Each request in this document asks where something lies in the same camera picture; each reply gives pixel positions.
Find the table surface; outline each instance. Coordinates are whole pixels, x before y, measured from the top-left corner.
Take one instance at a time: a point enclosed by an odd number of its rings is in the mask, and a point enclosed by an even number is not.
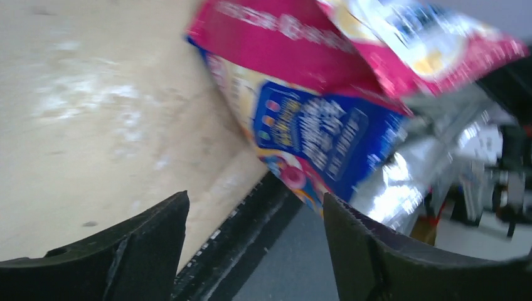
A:
[[[180,267],[264,175],[195,50],[198,0],[0,0],[0,260],[177,191]]]

